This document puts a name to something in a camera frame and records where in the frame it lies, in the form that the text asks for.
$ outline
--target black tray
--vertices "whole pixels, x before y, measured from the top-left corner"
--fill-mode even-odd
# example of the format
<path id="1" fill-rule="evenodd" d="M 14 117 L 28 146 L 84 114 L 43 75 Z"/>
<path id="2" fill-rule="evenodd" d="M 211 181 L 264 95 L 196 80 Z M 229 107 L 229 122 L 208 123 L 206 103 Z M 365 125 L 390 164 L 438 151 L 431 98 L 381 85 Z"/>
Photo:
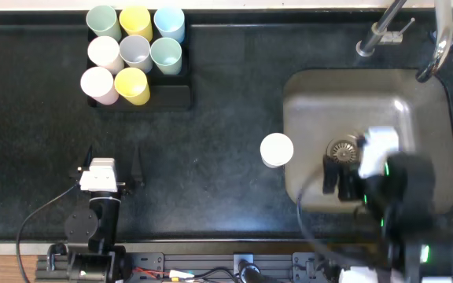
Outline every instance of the black tray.
<path id="1" fill-rule="evenodd" d="M 155 40 L 162 37 L 158 31 L 155 23 L 153 22 L 153 12 L 150 12 L 153 26 L 153 39 Z M 191 90 L 190 79 L 190 54 L 188 52 L 189 45 L 189 28 L 188 21 L 185 21 L 185 39 L 181 43 L 182 49 L 182 67 L 178 75 L 164 75 L 157 65 L 153 62 L 153 68 L 146 74 L 148 79 L 148 86 L 150 97 L 148 102 L 144 105 L 133 105 L 127 99 L 120 95 L 118 100 L 112 105 L 103 105 L 98 103 L 92 97 L 87 96 L 87 104 L 90 107 L 116 112 L 167 112 L 167 111 L 186 111 L 191 109 L 193 105 L 193 95 Z M 123 40 L 128 34 L 120 26 L 122 30 Z M 93 31 L 88 31 L 88 42 L 94 40 L 97 36 Z M 95 67 L 96 64 L 87 57 L 87 69 Z"/>

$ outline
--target faucet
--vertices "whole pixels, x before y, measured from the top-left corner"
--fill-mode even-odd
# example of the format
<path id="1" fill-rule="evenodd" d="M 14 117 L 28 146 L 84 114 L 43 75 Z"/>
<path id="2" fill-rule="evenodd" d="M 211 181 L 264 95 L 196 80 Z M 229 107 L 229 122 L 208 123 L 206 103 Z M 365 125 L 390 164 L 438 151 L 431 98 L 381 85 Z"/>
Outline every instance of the faucet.
<path id="1" fill-rule="evenodd" d="M 363 57 L 373 55 L 375 46 L 379 44 L 387 33 L 387 27 L 391 24 L 394 16 L 401 10 L 401 7 L 407 0 L 395 0 L 385 11 L 382 18 L 371 26 L 366 38 L 356 45 L 356 51 Z M 425 83 L 433 76 L 443 65 L 445 58 L 450 51 L 452 44 L 453 21 L 451 0 L 434 0 L 436 13 L 436 46 L 427 65 L 420 68 L 415 78 L 420 83 Z"/>

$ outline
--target white backsplash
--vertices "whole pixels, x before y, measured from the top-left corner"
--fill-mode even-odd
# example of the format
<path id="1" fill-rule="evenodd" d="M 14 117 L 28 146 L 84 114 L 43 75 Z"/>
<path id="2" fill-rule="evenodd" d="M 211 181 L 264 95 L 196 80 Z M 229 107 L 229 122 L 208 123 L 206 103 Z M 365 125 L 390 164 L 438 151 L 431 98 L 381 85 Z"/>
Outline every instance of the white backsplash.
<path id="1" fill-rule="evenodd" d="M 0 10 L 78 10 L 98 5 L 111 5 L 117 9 L 130 5 L 143 5 L 149 9 L 162 6 L 179 6 L 183 9 L 368 9 L 384 8 L 391 2 L 392 0 L 0 0 Z M 434 3 L 433 0 L 408 0 L 404 7 L 428 8 L 434 7 Z"/>

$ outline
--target countertop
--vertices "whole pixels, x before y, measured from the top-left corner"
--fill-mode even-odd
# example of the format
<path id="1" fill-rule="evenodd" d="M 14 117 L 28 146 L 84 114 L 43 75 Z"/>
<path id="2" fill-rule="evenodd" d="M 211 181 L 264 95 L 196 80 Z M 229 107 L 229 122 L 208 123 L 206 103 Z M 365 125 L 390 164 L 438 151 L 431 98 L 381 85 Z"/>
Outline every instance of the countertop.
<path id="1" fill-rule="evenodd" d="M 418 68 L 434 48 L 428 31 L 435 24 L 427 13 L 400 46 L 379 46 L 370 58 L 358 57 L 355 44 L 381 15 L 377 12 L 285 14 L 292 24 L 280 24 L 277 17 L 271 23 L 260 13 L 188 13 L 194 106 L 188 112 L 155 113 L 99 112 L 87 105 L 79 88 L 88 44 L 81 20 L 49 17 L 36 24 L 5 18 L 0 24 L 0 240 L 14 240 L 28 214 L 71 186 L 68 170 L 89 145 L 95 156 L 116 158 L 122 172 L 130 167 L 134 147 L 142 151 L 146 186 L 122 199 L 119 241 L 301 238 L 284 169 L 263 165 L 259 151 L 267 134 L 283 131 L 285 82 L 309 68 Z M 392 28 L 401 28 L 411 16 L 406 13 Z M 439 77 L 453 119 L 453 52 Z M 64 220 L 87 200 L 86 194 L 70 193 L 36 215 L 24 239 L 64 239 Z M 375 229 L 366 217 L 314 213 L 306 218 L 319 237 L 328 239 L 365 239 Z M 453 210 L 440 224 L 453 233 Z"/>

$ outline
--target faucet spout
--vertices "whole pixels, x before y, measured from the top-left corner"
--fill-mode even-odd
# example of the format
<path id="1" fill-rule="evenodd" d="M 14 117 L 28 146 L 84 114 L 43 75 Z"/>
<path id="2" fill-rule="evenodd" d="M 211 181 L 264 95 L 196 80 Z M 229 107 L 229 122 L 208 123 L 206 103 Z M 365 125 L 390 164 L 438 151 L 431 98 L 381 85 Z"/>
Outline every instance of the faucet spout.
<path id="1" fill-rule="evenodd" d="M 436 46 L 429 63 L 417 72 L 416 79 L 420 83 L 427 82 L 431 76 L 440 70 L 452 45 L 453 21 L 451 1 L 435 0 L 434 5 L 437 26 Z"/>

